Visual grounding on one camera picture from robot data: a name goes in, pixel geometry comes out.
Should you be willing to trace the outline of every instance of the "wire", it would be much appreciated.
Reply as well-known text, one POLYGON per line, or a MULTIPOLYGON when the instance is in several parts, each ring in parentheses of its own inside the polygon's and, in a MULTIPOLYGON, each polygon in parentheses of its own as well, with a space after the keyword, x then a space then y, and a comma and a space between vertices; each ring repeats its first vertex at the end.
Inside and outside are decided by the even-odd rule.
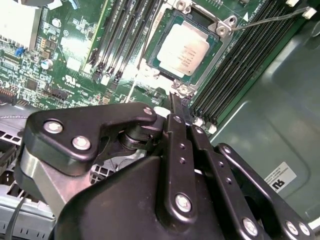
POLYGON ((19 202, 18 206, 16 206, 16 208, 15 208, 13 214, 12 214, 12 217, 11 217, 11 219, 9 221, 8 227, 7 227, 6 231, 5 231, 4 240, 12 240, 12 237, 13 237, 13 234, 14 234, 14 227, 15 227, 15 224, 16 224, 20 209, 21 209, 22 205, 24 204, 27 196, 28 196, 28 194, 25 193, 24 197, 19 202))
POLYGON ((140 59, 139 59, 139 62, 138 62, 138 65, 137 65, 137 69, 140 70, 140 66, 141 66, 141 62, 142 62, 142 59, 146 53, 146 48, 147 48, 147 45, 148 45, 148 40, 150 38, 150 35, 151 35, 151 31, 152 31, 152 27, 153 25, 155 24, 155 21, 156 21, 156 18, 157 18, 157 13, 159 12, 161 6, 162 6, 162 3, 163 3, 163 0, 159 0, 158 3, 157 3, 157 6, 156 6, 156 9, 154 11, 154 14, 152 16, 152 20, 151 20, 151 23, 150 23, 150 26, 149 26, 149 29, 148 29, 148 32, 146 34, 146 37, 145 37, 145 41, 143 43, 143 48, 142 48, 142 51, 141 51, 141 56, 140 56, 140 59))
POLYGON ((15 116, 15 115, 4 115, 0 116, 0 119, 27 119, 27 116, 15 116))
POLYGON ((290 18, 293 18, 296 15, 299 15, 299 14, 302 14, 302 13, 308 11, 309 9, 310 9, 310 7, 307 6, 307 7, 295 10, 294 12, 289 13, 287 15, 275 16, 275 17, 263 19, 263 20, 260 20, 260 21, 252 22, 252 23, 249 23, 248 25, 245 25, 245 26, 239 26, 239 27, 233 28, 232 30, 233 31, 239 31, 239 30, 247 29, 247 28, 250 28, 250 27, 253 27, 253 26, 256 26, 256 25, 260 25, 260 24, 265 24, 265 23, 269 23, 269 22, 275 22, 275 21, 282 21, 282 20, 290 19, 290 18))
POLYGON ((115 167, 114 162, 112 161, 112 158, 110 158, 109 160, 110 160, 110 164, 111 164, 113 171, 116 172, 117 168, 115 167))

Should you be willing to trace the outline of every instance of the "capacitor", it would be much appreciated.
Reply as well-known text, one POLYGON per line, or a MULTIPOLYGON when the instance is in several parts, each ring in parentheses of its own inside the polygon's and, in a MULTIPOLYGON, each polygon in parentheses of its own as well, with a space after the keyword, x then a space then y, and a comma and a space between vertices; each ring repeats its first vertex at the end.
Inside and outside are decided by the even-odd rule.
POLYGON ((46 59, 43 62, 41 62, 41 68, 44 70, 52 69, 53 66, 54 66, 54 62, 50 59, 46 59))
POLYGON ((58 18, 52 19, 52 25, 55 26, 56 28, 60 28, 61 27, 60 19, 58 19, 58 18))

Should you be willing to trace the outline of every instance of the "blue connector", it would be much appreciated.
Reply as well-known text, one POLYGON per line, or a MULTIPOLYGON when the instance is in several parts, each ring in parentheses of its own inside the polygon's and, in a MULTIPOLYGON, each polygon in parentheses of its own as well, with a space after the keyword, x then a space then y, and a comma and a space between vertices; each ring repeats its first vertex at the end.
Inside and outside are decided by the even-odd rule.
POLYGON ((23 47, 18 47, 15 52, 14 55, 17 57, 21 57, 21 55, 25 52, 25 49, 23 47))

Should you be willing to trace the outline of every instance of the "gray cable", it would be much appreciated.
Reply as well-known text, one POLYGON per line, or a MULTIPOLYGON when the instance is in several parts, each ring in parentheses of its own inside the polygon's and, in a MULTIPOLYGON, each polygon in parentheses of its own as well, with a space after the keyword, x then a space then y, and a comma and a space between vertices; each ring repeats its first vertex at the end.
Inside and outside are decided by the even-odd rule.
POLYGON ((11 219, 9 221, 8 227, 5 230, 4 240, 12 240, 12 237, 13 237, 13 234, 14 234, 14 227, 15 227, 15 224, 16 224, 20 209, 21 209, 22 205, 24 204, 27 196, 28 196, 28 194, 25 193, 24 197, 19 202, 18 206, 16 206, 16 208, 15 208, 13 214, 12 214, 12 217, 11 217, 11 219))
POLYGON ((257 25, 260 25, 260 24, 265 24, 265 23, 269 23, 269 22, 275 22, 275 21, 282 21, 282 20, 290 19, 290 18, 293 18, 296 15, 299 15, 299 14, 302 14, 302 13, 308 11, 309 9, 310 9, 310 7, 307 6, 307 7, 295 10, 294 12, 289 13, 287 15, 275 16, 275 17, 263 19, 263 20, 260 20, 260 21, 252 22, 252 23, 249 23, 248 25, 245 25, 245 26, 235 27, 232 30, 233 31, 239 31, 239 30, 247 29, 247 28, 250 28, 250 27, 253 27, 253 26, 257 26, 257 25))

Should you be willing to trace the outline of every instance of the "heatsink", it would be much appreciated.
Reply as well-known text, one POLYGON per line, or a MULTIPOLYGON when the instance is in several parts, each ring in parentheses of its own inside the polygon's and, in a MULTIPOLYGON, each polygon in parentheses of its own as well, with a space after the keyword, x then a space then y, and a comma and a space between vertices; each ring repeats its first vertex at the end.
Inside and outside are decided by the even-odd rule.
POLYGON ((41 9, 0 0, 0 41, 32 50, 36 46, 41 9))

